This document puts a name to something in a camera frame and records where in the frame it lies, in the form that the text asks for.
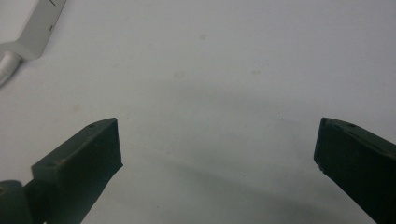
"cable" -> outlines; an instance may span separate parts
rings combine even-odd
[[[0,61],[0,86],[14,74],[21,64],[22,57],[14,52],[4,52],[3,60]]]

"white object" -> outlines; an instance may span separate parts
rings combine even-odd
[[[0,0],[0,82],[20,61],[39,58],[65,0]]]

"white surface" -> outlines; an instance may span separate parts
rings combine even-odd
[[[396,142],[396,2],[69,0],[0,90],[1,179],[119,119],[84,223],[374,223],[313,161],[320,118]]]
[[[64,2],[65,0],[37,0],[31,5],[27,1],[22,10],[18,1],[0,1],[2,11],[9,10],[15,13],[10,15],[8,12],[0,18],[3,20],[0,25],[6,27],[0,32],[6,40],[0,41],[0,58],[7,51],[17,53],[24,60],[40,57],[61,14]]]

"white table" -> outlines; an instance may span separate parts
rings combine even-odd
[[[84,223],[374,223],[313,161],[322,117],[396,142],[396,1],[68,0],[0,89],[0,176],[99,119],[123,168]]]

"white tabletop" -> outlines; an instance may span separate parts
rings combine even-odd
[[[0,89],[0,176],[119,120],[83,223],[374,223],[313,161],[322,117],[396,142],[394,0],[68,0]]]

